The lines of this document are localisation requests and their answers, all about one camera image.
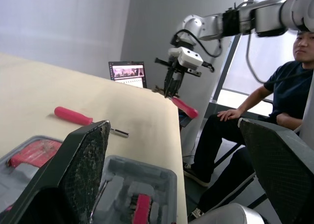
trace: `white wall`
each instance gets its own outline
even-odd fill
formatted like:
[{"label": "white wall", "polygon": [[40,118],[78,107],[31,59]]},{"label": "white wall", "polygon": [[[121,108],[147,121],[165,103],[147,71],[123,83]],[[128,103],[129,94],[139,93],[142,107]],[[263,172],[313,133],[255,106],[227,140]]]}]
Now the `white wall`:
[{"label": "white wall", "polygon": [[[190,14],[200,16],[224,12],[243,0],[131,0],[127,29],[121,54],[122,60],[145,61],[148,88],[156,84],[163,87],[166,67],[154,63],[155,57],[168,60],[168,49],[172,35],[179,23]],[[182,131],[184,153],[188,153],[195,142],[197,132],[205,115],[207,105],[222,66],[230,39],[223,41],[224,54],[216,59],[214,67],[217,71],[212,74],[208,69],[200,68],[201,78],[186,75],[179,95],[190,106],[196,108],[199,119],[193,120]],[[216,41],[205,44],[210,51],[216,47]],[[210,58],[200,50],[205,61]]]},{"label": "white wall", "polygon": [[130,0],[0,0],[0,52],[110,78]]}]

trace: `table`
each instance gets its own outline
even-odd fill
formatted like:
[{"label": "table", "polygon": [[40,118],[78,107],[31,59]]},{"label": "table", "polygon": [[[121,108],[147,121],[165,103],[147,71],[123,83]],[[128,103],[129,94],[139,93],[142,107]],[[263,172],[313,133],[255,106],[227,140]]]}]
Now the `table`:
[{"label": "table", "polygon": [[57,106],[93,117],[94,122],[108,119],[130,136],[111,134],[106,156],[175,172],[177,223],[187,223],[178,109],[170,100],[148,89],[1,53],[0,99],[0,157],[32,136],[64,140],[80,127],[54,116]]}]

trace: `laptop screen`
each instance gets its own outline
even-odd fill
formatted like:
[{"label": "laptop screen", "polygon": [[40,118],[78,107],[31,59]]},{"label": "laptop screen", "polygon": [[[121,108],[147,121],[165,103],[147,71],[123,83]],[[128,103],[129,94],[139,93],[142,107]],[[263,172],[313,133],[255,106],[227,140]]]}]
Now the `laptop screen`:
[{"label": "laptop screen", "polygon": [[110,78],[115,82],[146,88],[144,62],[109,62]]}]

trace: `sneaker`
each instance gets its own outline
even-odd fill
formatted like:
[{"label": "sneaker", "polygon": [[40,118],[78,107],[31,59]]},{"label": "sneaker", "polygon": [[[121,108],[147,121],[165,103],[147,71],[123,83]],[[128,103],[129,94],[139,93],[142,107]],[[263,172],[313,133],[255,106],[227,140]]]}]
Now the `sneaker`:
[{"label": "sneaker", "polygon": [[191,164],[183,162],[183,174],[184,176],[196,181],[201,186],[207,187],[209,185],[209,182],[203,181],[200,177],[197,177],[196,173],[192,170]]},{"label": "sneaker", "polygon": [[200,218],[203,216],[205,213],[203,213],[199,208],[194,209],[193,212],[190,213],[190,215],[187,216],[187,221],[191,222],[197,218]]}]

